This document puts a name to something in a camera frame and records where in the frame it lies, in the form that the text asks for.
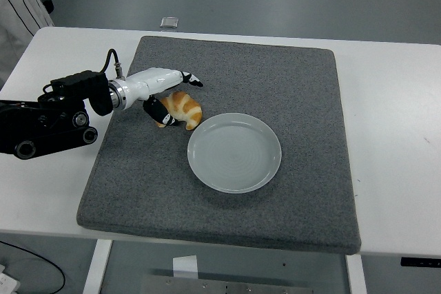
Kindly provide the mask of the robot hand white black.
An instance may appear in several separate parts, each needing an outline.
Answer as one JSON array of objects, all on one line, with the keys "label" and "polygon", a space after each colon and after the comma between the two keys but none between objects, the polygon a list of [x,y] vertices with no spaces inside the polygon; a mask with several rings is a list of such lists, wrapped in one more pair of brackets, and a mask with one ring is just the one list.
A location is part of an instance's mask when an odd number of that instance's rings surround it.
[{"label": "robot hand white black", "polygon": [[123,109],[130,108],[135,101],[144,101],[144,110],[156,122],[166,126],[175,122],[167,108],[154,96],[181,83],[202,87],[200,80],[188,72],[164,68],[149,68],[126,78],[122,84]]}]

